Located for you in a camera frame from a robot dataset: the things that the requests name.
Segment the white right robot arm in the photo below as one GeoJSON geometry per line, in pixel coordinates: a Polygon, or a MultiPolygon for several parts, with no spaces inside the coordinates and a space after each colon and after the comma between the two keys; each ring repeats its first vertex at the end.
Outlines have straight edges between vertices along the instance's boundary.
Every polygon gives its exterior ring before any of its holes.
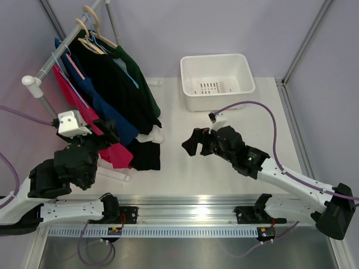
{"type": "Polygon", "coordinates": [[[195,128],[182,147],[189,156],[214,154],[232,165],[239,174],[272,184],[295,196],[295,201],[279,201],[270,194],[262,194],[254,206],[259,222],[286,219],[314,225],[324,235],[343,240],[356,211],[349,186],[337,186],[315,181],[305,175],[279,166],[266,152],[246,145],[231,126],[217,131],[195,128]]]}

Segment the light blue wire hanger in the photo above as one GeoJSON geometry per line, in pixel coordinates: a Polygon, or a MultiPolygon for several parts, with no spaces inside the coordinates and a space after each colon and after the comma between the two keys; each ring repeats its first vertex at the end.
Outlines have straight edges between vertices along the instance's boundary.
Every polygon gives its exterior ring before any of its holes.
{"type": "Polygon", "coordinates": [[[59,66],[58,62],[55,67],[58,68],[58,76],[63,80],[62,86],[60,86],[65,99],[72,106],[83,106],[85,109],[93,107],[93,98],[88,94],[86,89],[86,79],[82,80],[73,66],[68,61],[66,54],[69,54],[72,60],[77,65],[77,58],[70,52],[68,48],[65,49],[64,53],[60,56],[65,71],[59,66]]]}

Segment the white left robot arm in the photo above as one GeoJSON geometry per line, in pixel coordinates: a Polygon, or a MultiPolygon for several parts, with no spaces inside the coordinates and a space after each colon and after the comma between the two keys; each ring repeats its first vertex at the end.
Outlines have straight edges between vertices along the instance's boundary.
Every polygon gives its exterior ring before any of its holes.
{"type": "Polygon", "coordinates": [[[119,142],[114,120],[96,119],[93,123],[101,134],[94,133],[88,124],[84,125],[90,132],[86,135],[66,137],[57,133],[68,142],[64,149],[37,165],[22,183],[13,173],[16,188],[1,197],[1,236],[29,234],[54,222],[113,224],[119,220],[118,198],[111,193],[86,203],[55,202],[72,192],[71,185],[89,189],[95,182],[99,152],[119,142]]]}

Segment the pink t shirt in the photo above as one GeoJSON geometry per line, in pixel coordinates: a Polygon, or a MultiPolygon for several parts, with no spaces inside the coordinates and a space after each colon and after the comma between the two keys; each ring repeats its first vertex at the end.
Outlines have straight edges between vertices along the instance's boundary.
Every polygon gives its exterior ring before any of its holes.
{"type": "MultiPolygon", "coordinates": [[[[71,106],[76,107],[86,124],[91,126],[94,133],[102,135],[103,132],[93,123],[93,120],[99,119],[95,111],[79,97],[80,94],[75,93],[73,86],[65,79],[65,74],[57,64],[53,66],[52,70],[67,102],[71,106]]],[[[99,155],[101,159],[111,163],[114,169],[130,168],[130,162],[133,159],[132,153],[120,143],[115,143],[105,150],[100,150],[99,155]]]]}

